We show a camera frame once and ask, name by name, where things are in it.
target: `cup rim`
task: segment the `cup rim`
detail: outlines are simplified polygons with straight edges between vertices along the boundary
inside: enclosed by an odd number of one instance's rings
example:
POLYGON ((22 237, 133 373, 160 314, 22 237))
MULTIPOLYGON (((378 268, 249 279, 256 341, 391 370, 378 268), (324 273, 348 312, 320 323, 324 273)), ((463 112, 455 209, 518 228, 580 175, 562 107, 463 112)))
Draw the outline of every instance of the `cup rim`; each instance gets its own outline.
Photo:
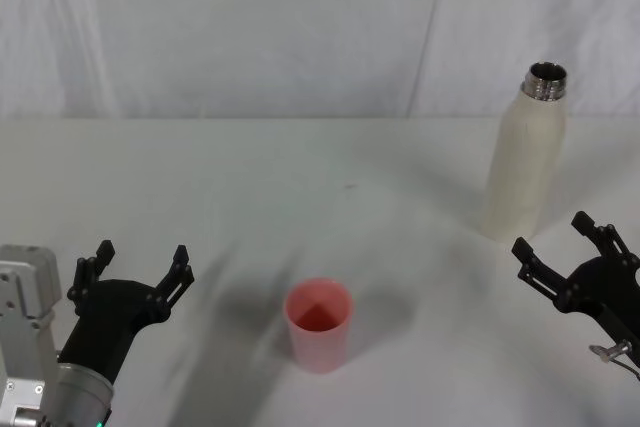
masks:
POLYGON ((297 283, 296 285, 293 286, 293 288, 289 291, 289 293, 287 294, 287 298, 284 301, 284 305, 283 305, 283 313, 284 313, 284 317, 287 320, 287 323, 289 324, 289 326, 291 326, 292 328, 300 331, 300 332, 304 332, 305 334, 308 335, 323 335, 323 334, 327 334, 329 332, 333 332, 336 329, 339 329, 340 327, 344 326, 347 322, 349 322, 349 320, 351 319, 351 317, 353 316, 353 297, 351 296, 351 293, 349 292, 349 290, 344 286, 344 284, 342 284, 341 282, 338 282, 335 279, 331 279, 329 277, 313 277, 310 279, 305 279, 302 282, 297 283), (341 293, 344 295, 345 299, 347 300, 347 315, 345 316, 344 320, 342 322, 340 322, 338 325, 336 325, 335 327, 332 327, 329 330, 307 330, 304 329, 302 327, 300 327, 297 323, 295 323, 292 319, 291 316, 289 315, 289 301, 291 299, 291 295, 299 288, 304 287, 306 285, 309 284, 332 284, 335 287, 338 288, 338 290, 341 291, 341 293))

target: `pink plastic cup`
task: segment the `pink plastic cup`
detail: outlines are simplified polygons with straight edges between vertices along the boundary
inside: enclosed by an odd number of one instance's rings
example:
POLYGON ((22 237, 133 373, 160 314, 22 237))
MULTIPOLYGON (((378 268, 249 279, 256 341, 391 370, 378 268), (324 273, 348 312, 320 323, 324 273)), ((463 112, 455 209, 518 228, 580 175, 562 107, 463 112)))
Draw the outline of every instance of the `pink plastic cup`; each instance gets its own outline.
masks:
POLYGON ((289 293, 284 314, 293 353, 303 369, 323 374, 344 364, 353 300, 342 284, 305 280, 289 293))

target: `gray robot arm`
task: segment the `gray robot arm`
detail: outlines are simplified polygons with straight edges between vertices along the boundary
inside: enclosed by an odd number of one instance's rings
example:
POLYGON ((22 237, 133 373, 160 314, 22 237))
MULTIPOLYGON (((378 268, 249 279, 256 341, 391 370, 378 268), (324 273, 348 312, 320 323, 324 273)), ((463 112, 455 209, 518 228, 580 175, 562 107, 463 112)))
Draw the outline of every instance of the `gray robot arm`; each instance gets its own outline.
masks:
POLYGON ((184 246, 156 287, 100 281, 114 254, 103 241, 95 257, 78 260, 67 297, 80 318, 58 355, 51 334, 53 306, 61 298, 55 256, 41 247, 0 247, 0 427, 106 424, 112 384, 135 335, 167 320, 193 282, 184 246))

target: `white table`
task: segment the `white table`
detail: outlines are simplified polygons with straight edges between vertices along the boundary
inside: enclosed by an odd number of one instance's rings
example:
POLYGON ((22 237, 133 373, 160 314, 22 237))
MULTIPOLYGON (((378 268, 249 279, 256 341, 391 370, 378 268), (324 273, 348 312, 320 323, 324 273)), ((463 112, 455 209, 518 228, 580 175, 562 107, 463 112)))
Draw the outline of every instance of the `white table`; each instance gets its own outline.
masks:
MULTIPOLYGON (((155 284, 178 243, 196 283, 144 330, 112 427, 600 426, 640 422, 640 385, 588 352, 594 321, 517 280, 474 227, 495 120, 64 121, 0 124, 0 239, 155 284), (308 276, 356 299, 352 360, 286 356, 281 298, 308 276)), ((567 275, 594 249, 584 209, 640 249, 640 123, 573 120, 532 240, 567 275)), ((57 308, 62 345, 75 322, 57 308)))

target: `bottle neck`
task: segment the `bottle neck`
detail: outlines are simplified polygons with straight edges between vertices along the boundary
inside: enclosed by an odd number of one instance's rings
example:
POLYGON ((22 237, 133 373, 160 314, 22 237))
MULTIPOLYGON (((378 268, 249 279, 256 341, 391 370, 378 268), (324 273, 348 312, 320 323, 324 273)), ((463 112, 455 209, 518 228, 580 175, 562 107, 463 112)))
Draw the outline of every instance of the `bottle neck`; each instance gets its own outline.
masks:
POLYGON ((558 64, 538 62, 525 75, 520 89, 536 100, 554 101, 564 97, 567 72, 558 64))

